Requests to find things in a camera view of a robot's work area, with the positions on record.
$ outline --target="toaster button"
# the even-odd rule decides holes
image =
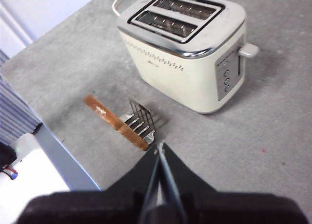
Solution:
[[[226,70],[226,71],[223,73],[223,76],[224,76],[224,77],[228,77],[228,75],[229,75],[229,70]]]
[[[226,78],[224,81],[224,84],[227,85],[227,84],[229,84],[229,82],[230,82],[230,78]]]
[[[224,91],[228,92],[229,90],[230,90],[230,86],[227,85],[227,86],[225,87]]]

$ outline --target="toaster logo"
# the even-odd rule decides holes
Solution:
[[[151,63],[152,65],[156,66],[156,67],[159,67],[158,65],[152,63],[151,61],[147,61],[148,63]]]
[[[98,107],[98,106],[96,107],[96,111],[97,111],[99,114],[106,115],[106,111],[103,110],[102,108]]]

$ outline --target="toaster slot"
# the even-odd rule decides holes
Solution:
[[[196,25],[150,11],[143,12],[136,20],[180,37],[187,37],[197,27]]]
[[[214,8],[180,0],[158,0],[154,6],[202,20],[208,19],[216,11]]]

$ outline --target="white wall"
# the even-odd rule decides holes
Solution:
[[[9,58],[91,0],[1,0],[1,51]]]

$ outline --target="decorative dot pattern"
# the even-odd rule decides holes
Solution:
[[[142,54],[146,55],[147,57],[150,57],[151,59],[153,59],[155,61],[158,61],[159,63],[162,63],[164,65],[167,65],[169,67],[175,68],[175,69],[180,70],[180,71],[184,70],[184,68],[181,65],[178,65],[175,62],[171,62],[171,61],[165,60],[165,59],[163,59],[163,58],[161,58],[159,56],[156,56],[155,54],[152,54],[149,51],[144,50],[144,49],[140,48],[139,46],[134,45],[133,43],[131,43],[131,42],[127,41],[127,40],[125,40],[125,44],[131,46],[135,50],[137,50],[137,51],[141,52]]]

